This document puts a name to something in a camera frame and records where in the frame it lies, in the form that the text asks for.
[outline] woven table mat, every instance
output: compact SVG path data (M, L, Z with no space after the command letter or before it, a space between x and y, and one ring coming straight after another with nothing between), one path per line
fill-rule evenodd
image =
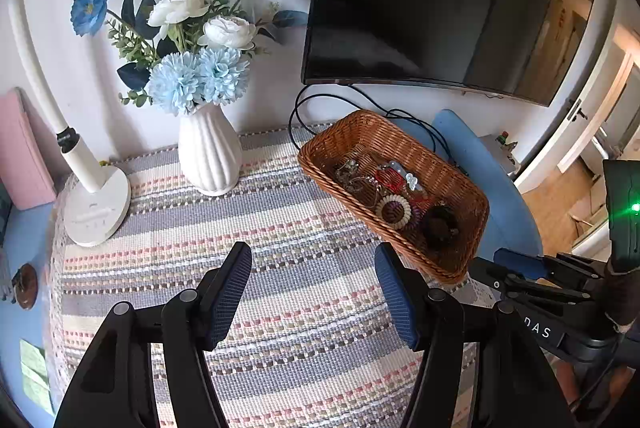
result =
M302 129L294 136L308 139ZM228 337L206 353L230 427L399 426L422 354L391 323L373 267L378 236L303 174L286 129L241 142L238 186L218 198L185 180L177 148L116 163L129 178L131 206L95 248L66 237L65 199L77 183L68 180L49 280L50 356L61 389L116 302L167 302L243 240L252 274ZM491 301L469 279L446 290L467 303ZM455 423L466 415L473 362L469 346ZM161 345L152 346L152 364L161 425L175 426Z

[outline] spiral hair tie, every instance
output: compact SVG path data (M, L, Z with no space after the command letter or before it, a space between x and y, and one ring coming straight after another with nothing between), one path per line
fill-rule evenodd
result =
M385 220L384 217L382 216L382 210L390 202L397 202L398 204L400 204L402 206L402 210L404 211L404 214L402 215L402 218L397 222L387 222L387 224L392 230L395 230L395 231L401 230L409 223L409 220L411 219L411 206L409 205L409 201L407 201L407 199L405 199L403 196L388 195L384 197L376 207L376 215L378 216L378 218Z

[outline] lamp base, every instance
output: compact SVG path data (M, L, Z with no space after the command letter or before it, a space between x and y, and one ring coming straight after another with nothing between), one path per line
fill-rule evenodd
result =
M95 193L78 183L66 200L66 234L78 246L92 248L116 232L127 215L131 188L122 170L104 166L107 182Z

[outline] white vase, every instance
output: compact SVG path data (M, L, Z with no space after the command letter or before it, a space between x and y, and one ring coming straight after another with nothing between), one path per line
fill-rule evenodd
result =
M200 193L219 196L238 182L242 147L218 104L207 103L180 118L180 168Z

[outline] screw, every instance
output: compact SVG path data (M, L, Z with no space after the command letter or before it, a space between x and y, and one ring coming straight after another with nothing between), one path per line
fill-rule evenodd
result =
M447 296L447 293L445 293L442 289L434 287L433 289L429 289L427 296L434 302L442 302Z
M195 289L185 289L180 293L180 301L193 302L198 297L198 292Z
M126 302L116 303L116 306L113 308L113 313L118 316L123 315L125 312L129 310L129 304Z
M513 312L513 305L509 302L498 302L498 310L503 314L511 314Z

